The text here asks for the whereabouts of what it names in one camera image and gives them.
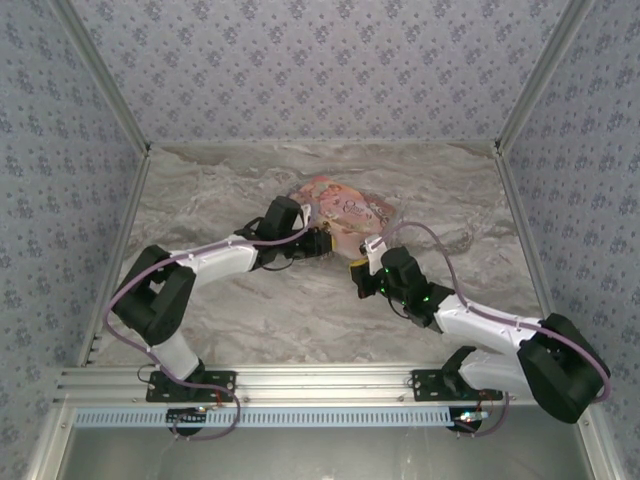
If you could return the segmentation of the pink snack bag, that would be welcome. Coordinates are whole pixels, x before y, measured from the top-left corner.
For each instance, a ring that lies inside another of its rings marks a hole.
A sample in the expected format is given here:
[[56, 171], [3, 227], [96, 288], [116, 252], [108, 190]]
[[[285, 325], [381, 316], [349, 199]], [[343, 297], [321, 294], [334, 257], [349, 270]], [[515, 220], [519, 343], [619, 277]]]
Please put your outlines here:
[[294, 188], [289, 197], [317, 207], [315, 225], [327, 226], [333, 251], [350, 260], [361, 257], [360, 245], [366, 238], [381, 234], [397, 217], [396, 207], [387, 201], [325, 176]]

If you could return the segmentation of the black circuit board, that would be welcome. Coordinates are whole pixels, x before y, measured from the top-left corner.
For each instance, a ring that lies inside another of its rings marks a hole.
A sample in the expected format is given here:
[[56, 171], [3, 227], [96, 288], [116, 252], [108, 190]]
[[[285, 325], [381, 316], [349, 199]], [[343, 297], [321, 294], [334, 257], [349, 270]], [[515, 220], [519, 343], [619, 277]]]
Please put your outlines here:
[[202, 407], [170, 408], [165, 414], [165, 423], [170, 427], [201, 425], [207, 418], [207, 410]]
[[449, 413], [453, 424], [449, 430], [457, 433], [476, 434], [489, 413], [482, 409], [450, 407]]

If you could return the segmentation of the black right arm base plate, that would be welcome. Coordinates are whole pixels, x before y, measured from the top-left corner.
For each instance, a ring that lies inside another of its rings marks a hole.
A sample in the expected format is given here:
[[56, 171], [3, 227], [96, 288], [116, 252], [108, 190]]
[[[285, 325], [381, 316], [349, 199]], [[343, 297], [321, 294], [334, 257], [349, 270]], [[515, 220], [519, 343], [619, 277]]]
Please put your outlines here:
[[504, 397], [500, 391], [475, 389], [459, 373], [441, 369], [412, 370], [408, 385], [416, 402], [478, 402]]

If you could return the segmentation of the aluminium mounting rail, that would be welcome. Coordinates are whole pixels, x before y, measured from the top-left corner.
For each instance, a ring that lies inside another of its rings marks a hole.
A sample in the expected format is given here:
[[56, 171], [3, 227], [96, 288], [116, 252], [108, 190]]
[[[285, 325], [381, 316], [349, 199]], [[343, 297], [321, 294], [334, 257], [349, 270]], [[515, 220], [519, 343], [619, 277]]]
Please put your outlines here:
[[[412, 404], [417, 365], [299, 364], [231, 366], [235, 393], [246, 406], [394, 406]], [[126, 406], [145, 401], [149, 370], [137, 367], [64, 369], [52, 393], [67, 406]]]

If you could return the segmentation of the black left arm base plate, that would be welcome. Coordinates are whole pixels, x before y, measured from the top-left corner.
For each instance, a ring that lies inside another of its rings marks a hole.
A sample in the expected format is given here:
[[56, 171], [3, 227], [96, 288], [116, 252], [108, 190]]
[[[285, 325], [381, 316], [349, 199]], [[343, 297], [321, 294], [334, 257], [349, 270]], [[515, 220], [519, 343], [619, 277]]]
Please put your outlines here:
[[[215, 385], [235, 392], [236, 372], [230, 370], [196, 369], [186, 382], [202, 385]], [[150, 374], [146, 391], [146, 401], [150, 403], [186, 403], [186, 402], [221, 402], [232, 403], [232, 396], [227, 392], [214, 391], [209, 388], [193, 388], [177, 384], [161, 371]]]

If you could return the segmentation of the aluminium frame post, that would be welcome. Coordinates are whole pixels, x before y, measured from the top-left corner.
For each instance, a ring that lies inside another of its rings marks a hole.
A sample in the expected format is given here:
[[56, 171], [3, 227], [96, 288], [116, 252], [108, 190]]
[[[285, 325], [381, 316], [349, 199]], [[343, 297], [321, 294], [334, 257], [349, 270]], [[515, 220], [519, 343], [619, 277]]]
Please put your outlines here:
[[513, 147], [594, 3], [595, 0], [567, 1], [499, 136], [496, 138], [495, 147], [500, 156], [505, 157]]
[[72, 2], [70, 0], [48, 0], [48, 2], [128, 140], [140, 154], [146, 157], [149, 144], [122, 95], [115, 77], [111, 74]]

